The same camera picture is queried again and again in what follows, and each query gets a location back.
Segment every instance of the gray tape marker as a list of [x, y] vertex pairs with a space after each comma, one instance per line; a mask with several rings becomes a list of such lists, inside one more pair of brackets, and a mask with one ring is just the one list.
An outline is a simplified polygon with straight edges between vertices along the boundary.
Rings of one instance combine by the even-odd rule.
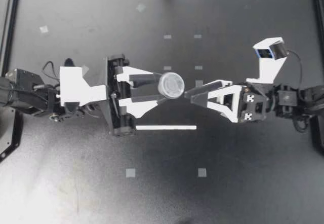
[[203, 82], [203, 80], [196, 80], [195, 85], [196, 85], [196, 87], [199, 87], [199, 86], [204, 85], [204, 82]]
[[126, 177], [135, 177], [136, 169], [135, 168], [127, 168], [126, 169]]
[[142, 13], [146, 9], [146, 6], [144, 4], [138, 4], [138, 6], [136, 6], [136, 9], [138, 12]]
[[40, 29], [40, 32], [43, 34], [49, 32], [49, 28], [47, 27], [47, 25], [41, 26], [39, 29]]
[[198, 168], [198, 177], [207, 177], [206, 168]]

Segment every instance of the black cable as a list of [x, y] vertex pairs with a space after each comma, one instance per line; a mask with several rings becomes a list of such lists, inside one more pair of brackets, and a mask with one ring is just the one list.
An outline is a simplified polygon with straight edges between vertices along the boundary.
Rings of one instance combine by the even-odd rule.
[[25, 91], [25, 90], [20, 90], [20, 89], [14, 89], [14, 88], [6, 88], [6, 87], [2, 87], [0, 86], [1, 90], [5, 90], [5, 91], [17, 91], [17, 92], [22, 92], [22, 93], [26, 93], [26, 94], [31, 94], [33, 96], [36, 96], [42, 100], [44, 100], [45, 102], [48, 102], [47, 99], [45, 99], [44, 97], [32, 92], [32, 91]]
[[298, 89], [298, 96], [303, 102], [311, 102], [311, 101], [305, 100], [305, 98], [302, 96], [301, 90], [300, 90], [300, 87], [301, 87], [301, 84], [302, 84], [302, 81], [303, 81], [303, 64], [302, 64], [302, 60], [294, 50], [287, 49], [287, 51], [291, 52], [292, 54], [294, 54], [297, 57], [297, 61], [298, 61], [298, 64], [299, 64], [299, 81], [298, 81], [298, 88], [297, 88]]
[[[53, 73], [54, 77], [51, 76], [51, 75], [49, 75], [49, 74], [47, 74], [47, 73], [45, 72], [45, 68], [46, 68], [47, 65], [49, 65], [49, 64], [50, 64], [51, 67], [52, 67], [52, 73]], [[51, 79], [54, 79], [54, 80], [56, 80], [58, 83], [60, 83], [60, 79], [57, 77], [57, 75], [56, 75], [56, 73], [55, 73], [54, 64], [53, 64], [52, 61], [48, 61], [48, 62], [43, 66], [43, 68], [42, 68], [42, 73], [43, 73], [44, 75], [46, 75], [47, 77], [49, 77], [49, 78], [51, 78]]]
[[[300, 126], [299, 122], [303, 122], [305, 126], [302, 128]], [[304, 133], [306, 131], [306, 129], [308, 128], [308, 119], [307, 118], [293, 117], [293, 124], [294, 124], [295, 129], [299, 133]]]

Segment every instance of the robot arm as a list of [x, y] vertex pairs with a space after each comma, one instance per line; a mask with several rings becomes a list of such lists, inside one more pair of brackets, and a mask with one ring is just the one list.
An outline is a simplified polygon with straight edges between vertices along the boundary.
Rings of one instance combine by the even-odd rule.
[[262, 121], [267, 113], [274, 111], [277, 117], [292, 119], [295, 128], [304, 132], [308, 120], [323, 112], [324, 86], [305, 90], [274, 86], [273, 81], [289, 55], [283, 39], [268, 38], [253, 48], [259, 57], [258, 79], [246, 79], [239, 85], [217, 80], [186, 91], [184, 97], [219, 112], [233, 123]]

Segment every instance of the black tabletop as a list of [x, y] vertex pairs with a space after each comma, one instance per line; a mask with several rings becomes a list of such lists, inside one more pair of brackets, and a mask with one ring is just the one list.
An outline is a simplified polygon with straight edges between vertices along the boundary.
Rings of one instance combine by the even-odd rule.
[[[282, 36], [302, 58], [305, 88], [323, 83], [318, 33], [313, 0], [19, 0], [10, 67], [40, 74], [46, 61], [58, 71], [70, 57], [89, 68], [85, 78], [97, 85], [104, 57], [124, 53], [133, 67], [179, 73], [189, 89], [199, 81], [257, 78], [252, 46]], [[276, 83], [297, 86], [298, 69], [290, 56]], [[0, 164], [1, 217], [323, 222], [324, 158], [310, 132], [297, 133], [289, 120], [269, 115], [261, 123], [232, 124], [180, 99], [137, 122], [197, 130], [112, 138], [103, 118], [56, 124], [24, 117], [21, 146]]]

